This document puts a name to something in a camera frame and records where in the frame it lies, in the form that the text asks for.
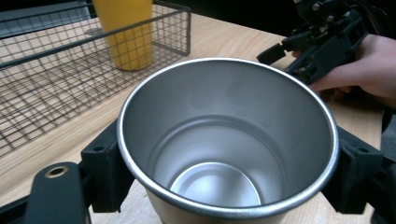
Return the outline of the black wire basket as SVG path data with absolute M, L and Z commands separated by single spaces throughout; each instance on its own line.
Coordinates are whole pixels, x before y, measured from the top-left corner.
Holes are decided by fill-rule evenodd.
M 0 16 L 0 158 L 191 52 L 191 11 L 156 0 L 152 64 L 116 67 L 91 3 Z

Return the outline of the orange cup with metal inside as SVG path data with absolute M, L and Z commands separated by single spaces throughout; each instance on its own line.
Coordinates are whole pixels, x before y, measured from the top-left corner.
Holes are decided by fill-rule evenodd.
M 153 62 L 151 24 L 138 25 L 152 16 L 153 0 L 92 0 L 104 33 L 125 28 L 106 37 L 115 66 L 138 71 Z

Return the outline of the silver metal cup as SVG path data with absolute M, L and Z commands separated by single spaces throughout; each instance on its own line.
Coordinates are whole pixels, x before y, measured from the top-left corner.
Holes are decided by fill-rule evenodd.
M 317 195 L 339 160 L 321 99 L 273 67 L 178 63 L 128 96 L 118 145 L 163 224 L 279 224 Z

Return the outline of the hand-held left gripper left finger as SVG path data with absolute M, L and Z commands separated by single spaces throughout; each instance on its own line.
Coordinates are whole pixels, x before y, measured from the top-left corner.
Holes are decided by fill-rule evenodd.
M 86 204 L 94 213 L 119 212 L 134 182 L 119 150 L 114 120 L 81 152 Z

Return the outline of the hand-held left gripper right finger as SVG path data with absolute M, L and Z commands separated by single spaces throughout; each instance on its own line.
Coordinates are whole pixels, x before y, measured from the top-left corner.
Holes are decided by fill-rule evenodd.
M 369 178 L 379 170 L 382 153 L 341 127 L 337 131 L 339 160 L 321 192 L 336 212 L 362 214 L 368 203 Z

